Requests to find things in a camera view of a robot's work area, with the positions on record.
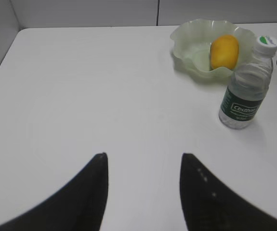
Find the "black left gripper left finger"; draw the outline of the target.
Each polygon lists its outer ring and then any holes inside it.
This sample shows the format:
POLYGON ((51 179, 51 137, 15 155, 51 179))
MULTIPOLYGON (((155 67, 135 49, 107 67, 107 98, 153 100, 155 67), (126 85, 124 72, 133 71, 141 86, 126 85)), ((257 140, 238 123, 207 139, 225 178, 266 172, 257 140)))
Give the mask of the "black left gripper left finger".
POLYGON ((65 186, 0 231, 98 231, 108 197, 108 157, 96 154, 65 186))

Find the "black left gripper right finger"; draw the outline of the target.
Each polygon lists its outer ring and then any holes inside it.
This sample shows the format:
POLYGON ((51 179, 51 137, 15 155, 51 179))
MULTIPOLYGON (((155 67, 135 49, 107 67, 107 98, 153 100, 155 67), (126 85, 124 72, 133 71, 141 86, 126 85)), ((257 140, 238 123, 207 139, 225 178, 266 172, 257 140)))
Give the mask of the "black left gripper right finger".
POLYGON ((189 231, 277 231, 277 219, 247 202, 193 154, 183 154, 180 199, 189 231))

